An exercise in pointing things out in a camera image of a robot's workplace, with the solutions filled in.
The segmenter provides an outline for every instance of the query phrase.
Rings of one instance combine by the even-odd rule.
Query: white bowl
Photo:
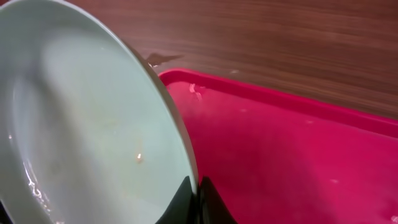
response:
[[[0,196],[15,224],[155,223],[184,177],[196,191],[171,97],[102,23],[11,1],[0,32]]]

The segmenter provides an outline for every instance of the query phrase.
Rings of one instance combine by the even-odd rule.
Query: brown wooden surface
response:
[[[71,2],[144,58],[171,56],[156,72],[191,68],[398,119],[397,0]]]

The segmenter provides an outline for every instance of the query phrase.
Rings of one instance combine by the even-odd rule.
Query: tray rim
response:
[[[217,77],[186,68],[172,68],[159,73],[165,86],[175,82],[195,83],[212,90],[277,106],[309,116],[352,126],[365,131],[398,138],[398,120],[284,93],[270,88]]]

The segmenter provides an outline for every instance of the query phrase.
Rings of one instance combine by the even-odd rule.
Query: tray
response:
[[[398,122],[175,69],[200,178],[239,223],[398,222]]]

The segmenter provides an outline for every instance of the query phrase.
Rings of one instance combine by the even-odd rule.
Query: pink tray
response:
[[[398,222],[398,122],[189,70],[160,74],[239,223]]]

